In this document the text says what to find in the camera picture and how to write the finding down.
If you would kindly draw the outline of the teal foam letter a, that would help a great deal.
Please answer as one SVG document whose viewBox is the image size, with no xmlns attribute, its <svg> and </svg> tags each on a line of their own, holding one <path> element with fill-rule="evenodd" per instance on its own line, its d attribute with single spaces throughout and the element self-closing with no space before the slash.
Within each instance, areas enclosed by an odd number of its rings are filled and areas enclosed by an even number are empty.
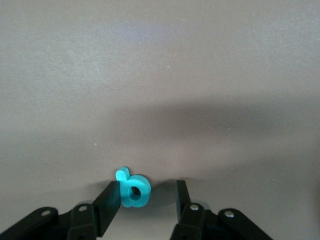
<svg viewBox="0 0 320 240">
<path fill-rule="evenodd" d="M 120 183 L 120 199 L 125 208 L 141 208 L 148 203 L 152 188 L 147 178 L 131 175 L 126 166 L 116 171 L 115 178 Z"/>
</svg>

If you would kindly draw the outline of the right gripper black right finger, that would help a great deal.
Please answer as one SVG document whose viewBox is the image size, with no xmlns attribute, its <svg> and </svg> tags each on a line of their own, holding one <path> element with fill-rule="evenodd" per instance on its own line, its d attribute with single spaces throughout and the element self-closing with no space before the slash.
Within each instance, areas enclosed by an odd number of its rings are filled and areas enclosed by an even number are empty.
<svg viewBox="0 0 320 240">
<path fill-rule="evenodd" d="M 170 240 L 273 240 L 237 209 L 214 214 L 192 202 L 184 180 L 176 181 L 176 210 L 178 223 Z"/>
</svg>

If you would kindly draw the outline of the brown table cover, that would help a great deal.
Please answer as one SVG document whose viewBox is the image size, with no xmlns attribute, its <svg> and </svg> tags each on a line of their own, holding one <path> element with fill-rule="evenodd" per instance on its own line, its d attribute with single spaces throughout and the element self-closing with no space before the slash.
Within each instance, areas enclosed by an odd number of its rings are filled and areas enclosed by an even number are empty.
<svg viewBox="0 0 320 240">
<path fill-rule="evenodd" d="M 0 0 L 0 232 L 151 198 L 102 240 L 167 240 L 175 181 L 274 240 L 320 240 L 320 0 Z"/>
</svg>

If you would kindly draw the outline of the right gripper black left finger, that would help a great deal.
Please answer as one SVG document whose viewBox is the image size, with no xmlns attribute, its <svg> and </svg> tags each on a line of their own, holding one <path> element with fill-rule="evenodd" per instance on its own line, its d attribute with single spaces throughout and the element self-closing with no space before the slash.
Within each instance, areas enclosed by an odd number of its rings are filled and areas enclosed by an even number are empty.
<svg viewBox="0 0 320 240">
<path fill-rule="evenodd" d="M 0 233 L 0 240 L 97 240 L 120 208 L 120 183 L 112 181 L 92 203 L 59 214 L 41 207 Z"/>
</svg>

